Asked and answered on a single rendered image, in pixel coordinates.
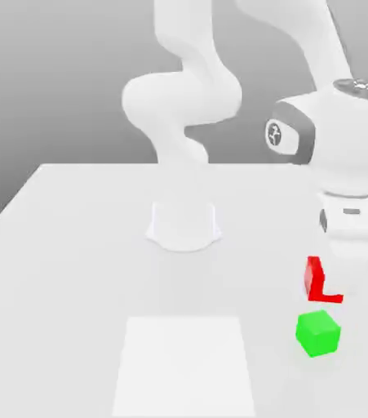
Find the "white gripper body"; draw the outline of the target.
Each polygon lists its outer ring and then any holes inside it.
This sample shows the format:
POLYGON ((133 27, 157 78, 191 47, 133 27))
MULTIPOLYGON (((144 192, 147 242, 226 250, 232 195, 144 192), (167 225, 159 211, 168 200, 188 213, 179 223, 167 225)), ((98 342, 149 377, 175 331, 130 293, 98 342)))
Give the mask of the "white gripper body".
POLYGON ((334 256, 341 260, 366 263, 368 261, 368 239, 328 238, 334 256))

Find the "small red cube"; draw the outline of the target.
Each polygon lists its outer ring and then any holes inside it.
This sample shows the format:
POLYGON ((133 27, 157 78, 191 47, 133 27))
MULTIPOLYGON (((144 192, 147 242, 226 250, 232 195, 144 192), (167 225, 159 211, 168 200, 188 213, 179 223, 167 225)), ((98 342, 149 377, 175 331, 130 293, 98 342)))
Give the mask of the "small red cube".
POLYGON ((308 301, 342 304, 342 294, 327 295, 324 293, 326 276, 319 256, 308 256, 304 271, 304 289, 308 301))

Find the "small green cube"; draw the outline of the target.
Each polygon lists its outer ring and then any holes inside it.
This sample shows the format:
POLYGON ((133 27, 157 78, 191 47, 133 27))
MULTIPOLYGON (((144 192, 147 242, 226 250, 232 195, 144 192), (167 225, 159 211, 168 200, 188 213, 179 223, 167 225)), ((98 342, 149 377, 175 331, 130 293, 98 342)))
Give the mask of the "small green cube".
POLYGON ((295 338, 311 358, 334 353, 340 335, 341 326, 324 309, 302 313, 297 318, 295 338))

